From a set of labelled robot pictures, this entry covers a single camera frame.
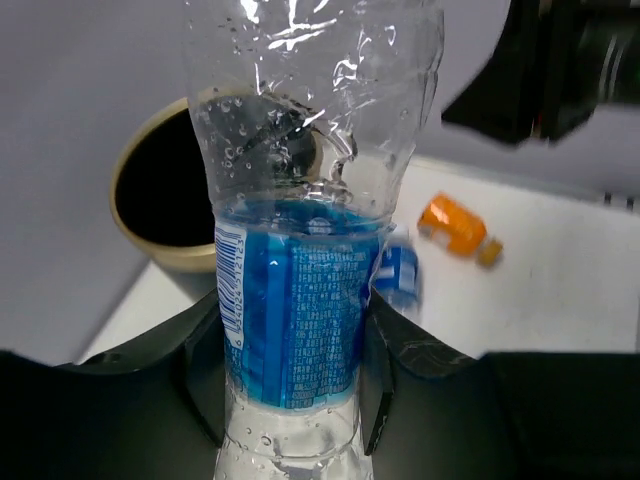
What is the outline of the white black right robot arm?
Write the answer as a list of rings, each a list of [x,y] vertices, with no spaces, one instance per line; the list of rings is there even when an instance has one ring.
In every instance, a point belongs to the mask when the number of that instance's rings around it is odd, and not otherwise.
[[[556,143],[607,104],[639,104],[638,2],[513,1],[493,53],[441,120],[504,145]]]

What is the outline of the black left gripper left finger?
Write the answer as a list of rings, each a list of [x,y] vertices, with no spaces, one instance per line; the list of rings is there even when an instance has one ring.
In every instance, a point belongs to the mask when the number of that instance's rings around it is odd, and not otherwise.
[[[224,437],[218,297],[86,362],[1,355],[5,479],[210,479]]]

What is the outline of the orange plastic bottle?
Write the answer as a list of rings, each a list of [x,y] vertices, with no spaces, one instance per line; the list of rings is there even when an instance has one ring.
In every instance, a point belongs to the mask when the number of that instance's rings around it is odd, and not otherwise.
[[[473,259],[485,269],[493,268],[503,253],[503,242],[489,234],[482,218],[443,192],[428,202],[417,220],[417,230],[449,254]]]

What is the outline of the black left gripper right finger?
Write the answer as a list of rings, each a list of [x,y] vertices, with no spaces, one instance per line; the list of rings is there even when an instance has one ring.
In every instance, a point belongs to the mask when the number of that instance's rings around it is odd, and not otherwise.
[[[360,370],[378,479],[635,479],[635,354],[473,359],[371,299]]]

